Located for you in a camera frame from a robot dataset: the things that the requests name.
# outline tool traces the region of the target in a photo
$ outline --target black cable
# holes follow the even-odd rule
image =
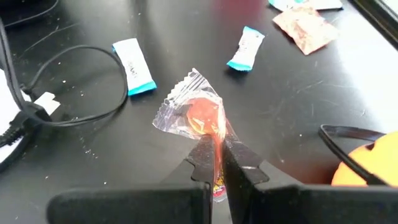
[[[30,17],[25,18],[25,19],[19,19],[18,21],[15,21],[15,22],[12,22],[10,24],[4,25],[4,27],[5,28],[10,28],[10,27],[13,27],[13,26],[19,26],[19,25],[21,25],[21,24],[23,24],[25,22],[31,21],[33,19],[38,19],[39,17],[42,17],[42,16],[46,15],[47,13],[49,13],[51,10],[53,10],[58,5],[58,3],[59,3],[59,0],[55,0],[55,3],[51,7],[49,7],[48,9],[46,9],[44,11],[42,11],[41,13],[38,13],[38,14],[36,14],[34,16],[30,16]]]
[[[329,149],[343,161],[352,171],[358,174],[362,179],[366,181],[368,185],[388,185],[385,181],[380,179],[374,174],[371,174],[363,166],[353,160],[347,153],[345,153],[332,139],[331,134],[340,137],[356,138],[364,140],[373,140],[375,137],[381,137],[384,134],[376,131],[367,129],[359,129],[345,126],[332,126],[323,124],[319,128],[319,135],[323,142],[329,147]]]
[[[115,54],[113,54],[112,52],[109,52],[105,49],[101,49],[99,47],[92,47],[92,46],[87,46],[87,45],[78,45],[78,46],[74,46],[74,47],[70,47],[60,53],[58,53],[57,55],[53,56],[52,58],[50,58],[50,60],[46,61],[41,68],[39,69],[39,71],[37,72],[35,77],[39,77],[40,74],[47,68],[48,64],[53,62],[55,59],[57,59],[59,56],[72,51],[72,50],[76,50],[76,49],[93,49],[93,50],[99,50],[102,53],[105,53],[106,55],[110,56],[118,65],[120,73],[122,75],[122,79],[124,82],[124,86],[123,86],[123,96],[120,100],[120,102],[117,104],[117,106],[114,109],[111,109],[107,112],[101,113],[101,114],[96,114],[96,115],[90,115],[84,118],[79,118],[73,121],[61,121],[61,122],[50,122],[50,121],[44,121],[42,119],[40,119],[39,117],[37,117],[34,113],[31,113],[29,111],[29,109],[27,108],[25,99],[22,96],[21,93],[21,89],[19,88],[19,84],[17,81],[17,77],[16,77],[16,73],[15,73],[15,69],[14,66],[12,64],[12,57],[11,57],[11,51],[9,49],[9,44],[8,44],[8,39],[7,39],[7,35],[6,35],[6,31],[4,28],[4,25],[2,23],[2,21],[0,20],[0,44],[1,44],[1,48],[2,48],[2,56],[4,56],[4,73],[6,74],[6,79],[7,79],[7,85],[10,89],[11,95],[14,99],[14,101],[16,102],[18,108],[23,111],[24,113],[26,113],[26,115],[30,118],[33,119],[34,121],[41,123],[41,124],[45,124],[45,125],[49,125],[49,126],[54,126],[54,127],[70,127],[70,126],[77,126],[77,125],[81,125],[81,124],[86,124],[92,121],[97,121],[99,119],[103,119],[111,114],[113,114],[114,112],[116,112],[118,109],[120,109],[120,107],[123,106],[123,104],[126,102],[127,99],[127,78],[126,78],[126,72],[125,69],[123,67],[122,62],[120,61],[120,59],[115,56]]]

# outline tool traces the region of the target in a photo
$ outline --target plug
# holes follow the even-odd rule
[[[34,103],[27,101],[27,109],[44,121],[51,121],[50,115],[60,106],[59,102],[53,100],[54,98],[54,94],[45,92]],[[24,112],[18,112],[16,117],[10,122],[8,130],[0,136],[0,147],[6,144],[12,145],[27,133],[37,130],[40,125],[39,122],[31,119]]]

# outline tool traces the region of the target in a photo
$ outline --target white paper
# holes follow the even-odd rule
[[[24,99],[30,101],[29,96],[22,93]],[[0,134],[3,134],[10,127],[9,123],[12,121],[19,112],[19,108],[14,102],[10,90],[8,89],[6,76],[4,71],[0,69],[0,104],[2,110],[0,110]],[[19,145],[22,139],[16,141],[11,146],[0,147],[0,163],[2,163]]]

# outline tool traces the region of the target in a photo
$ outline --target red object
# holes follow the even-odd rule
[[[224,136],[220,136],[219,133],[219,110],[221,110],[221,108],[219,105],[206,98],[195,98],[190,100],[188,104],[192,105],[187,112],[187,119],[192,129],[198,134],[211,135],[215,142],[214,182],[216,182],[220,176],[221,145],[224,141]]]

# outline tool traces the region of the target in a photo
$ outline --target orange object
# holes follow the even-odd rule
[[[191,127],[198,134],[209,134],[215,142],[215,167],[214,182],[220,176],[221,170],[221,145],[223,136],[219,133],[220,106],[206,98],[195,98],[188,102],[191,104],[187,111],[187,119]]]
[[[391,186],[398,187],[398,132],[387,134],[372,145],[361,146],[349,156],[367,171],[377,175]],[[367,186],[365,180],[343,162],[332,180],[334,186]]]

